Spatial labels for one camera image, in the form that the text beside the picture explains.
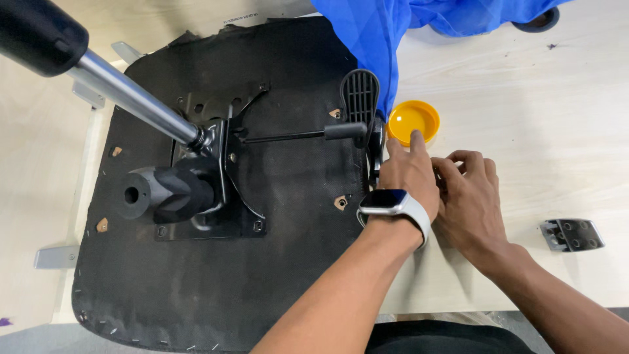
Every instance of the screw hole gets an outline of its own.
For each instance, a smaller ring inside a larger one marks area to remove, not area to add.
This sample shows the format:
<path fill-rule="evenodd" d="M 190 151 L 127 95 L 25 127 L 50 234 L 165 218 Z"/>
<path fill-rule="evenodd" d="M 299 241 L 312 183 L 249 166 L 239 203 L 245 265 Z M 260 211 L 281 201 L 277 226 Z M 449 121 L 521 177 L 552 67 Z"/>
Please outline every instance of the screw hole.
<path fill-rule="evenodd" d="M 125 190 L 125 201 L 127 202 L 127 204 L 133 204 L 137 202 L 139 196 L 140 193 L 135 187 L 129 187 Z"/>

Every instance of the floor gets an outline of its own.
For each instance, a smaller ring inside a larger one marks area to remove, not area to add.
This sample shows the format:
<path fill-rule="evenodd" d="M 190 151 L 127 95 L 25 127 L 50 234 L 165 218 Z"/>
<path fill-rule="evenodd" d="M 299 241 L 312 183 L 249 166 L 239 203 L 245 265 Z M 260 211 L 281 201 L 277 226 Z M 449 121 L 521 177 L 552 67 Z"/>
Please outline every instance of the floor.
<path fill-rule="evenodd" d="M 610 309 L 629 321 L 629 307 Z M 494 322 L 518 335 L 535 353 L 552 354 L 553 351 L 526 320 L 520 311 L 485 312 Z M 381 315 L 382 322 L 388 315 Z M 78 324 L 48 324 L 0 337 L 4 354 L 157 354 L 123 346 L 96 336 Z"/>

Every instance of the lever handle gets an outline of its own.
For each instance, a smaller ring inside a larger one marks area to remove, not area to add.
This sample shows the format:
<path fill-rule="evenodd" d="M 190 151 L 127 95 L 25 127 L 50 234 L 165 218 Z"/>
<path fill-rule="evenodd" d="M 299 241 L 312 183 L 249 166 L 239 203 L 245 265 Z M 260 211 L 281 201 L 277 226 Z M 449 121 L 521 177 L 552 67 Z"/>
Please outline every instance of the lever handle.
<path fill-rule="evenodd" d="M 367 135 L 367 124 L 363 122 L 333 124 L 323 127 L 325 140 L 357 138 L 365 135 Z"/>
<path fill-rule="evenodd" d="M 87 30 L 49 0 L 0 1 L 0 54 L 41 76 L 70 70 L 88 41 Z"/>

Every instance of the yellow plastic cap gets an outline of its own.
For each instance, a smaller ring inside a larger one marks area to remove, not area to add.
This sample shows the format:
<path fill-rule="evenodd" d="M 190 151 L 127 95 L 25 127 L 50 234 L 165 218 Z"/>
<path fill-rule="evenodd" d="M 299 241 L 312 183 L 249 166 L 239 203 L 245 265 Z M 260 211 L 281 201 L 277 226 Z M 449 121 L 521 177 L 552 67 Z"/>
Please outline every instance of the yellow plastic cap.
<path fill-rule="evenodd" d="M 403 146 L 411 146 L 411 132 L 419 129 L 424 141 L 432 139 L 439 130 L 439 113 L 422 101 L 405 101 L 397 105 L 389 115 L 387 133 Z"/>

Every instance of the blue fabric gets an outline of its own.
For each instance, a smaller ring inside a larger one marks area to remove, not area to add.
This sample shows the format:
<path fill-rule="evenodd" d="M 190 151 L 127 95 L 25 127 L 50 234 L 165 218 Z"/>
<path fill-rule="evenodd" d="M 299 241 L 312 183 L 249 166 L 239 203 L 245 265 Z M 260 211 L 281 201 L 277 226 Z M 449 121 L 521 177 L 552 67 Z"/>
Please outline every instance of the blue fabric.
<path fill-rule="evenodd" d="M 453 37 L 493 31 L 501 24 L 526 23 L 569 0 L 311 0 L 334 32 L 380 81 L 378 109 L 389 112 L 398 90 L 396 50 L 408 28 L 431 24 Z"/>

